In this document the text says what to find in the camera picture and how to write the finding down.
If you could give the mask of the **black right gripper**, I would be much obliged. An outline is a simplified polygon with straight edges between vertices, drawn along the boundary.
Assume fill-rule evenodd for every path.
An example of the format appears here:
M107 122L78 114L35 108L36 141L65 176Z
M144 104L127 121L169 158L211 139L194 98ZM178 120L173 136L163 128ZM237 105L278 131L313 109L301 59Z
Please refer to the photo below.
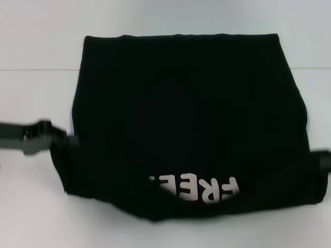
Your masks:
M314 172L331 171L331 154L330 151L311 152L310 153L310 166Z

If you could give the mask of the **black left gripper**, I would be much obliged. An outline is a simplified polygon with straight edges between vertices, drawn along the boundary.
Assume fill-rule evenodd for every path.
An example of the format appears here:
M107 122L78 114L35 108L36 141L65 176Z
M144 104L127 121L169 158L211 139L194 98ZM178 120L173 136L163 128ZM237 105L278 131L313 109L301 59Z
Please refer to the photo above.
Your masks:
M78 139L61 129L52 131L52 123L48 120L29 125L1 122L1 149L20 150L25 155L34 155L49 150L51 144L77 147Z

